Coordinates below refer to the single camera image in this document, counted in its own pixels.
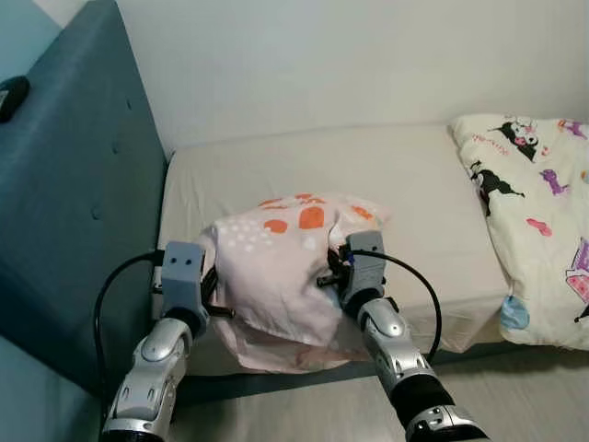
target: floor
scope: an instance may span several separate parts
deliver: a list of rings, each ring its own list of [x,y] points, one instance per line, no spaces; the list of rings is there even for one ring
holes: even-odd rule
[[[589,353],[534,348],[436,368],[494,442],[589,440]],[[377,378],[178,409],[174,442],[396,442]]]

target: teal headboard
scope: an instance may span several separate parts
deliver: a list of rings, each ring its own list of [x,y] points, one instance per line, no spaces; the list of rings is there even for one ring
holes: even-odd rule
[[[114,2],[89,2],[28,77],[0,125],[0,333],[95,392],[94,299],[155,247],[166,162]],[[105,304],[115,385],[147,331],[150,279],[137,265]]]

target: mattress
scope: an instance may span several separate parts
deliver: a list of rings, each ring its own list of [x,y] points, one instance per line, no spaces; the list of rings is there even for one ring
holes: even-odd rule
[[[300,192],[341,192],[391,209],[387,253],[432,283],[443,314],[441,348],[462,353],[500,341],[498,312],[510,286],[495,255],[476,190],[443,125],[328,129],[197,145],[171,159],[159,246],[195,241],[215,219]],[[434,310],[411,274],[389,264],[397,301],[423,352]],[[213,333],[192,353],[192,375],[243,372]]]

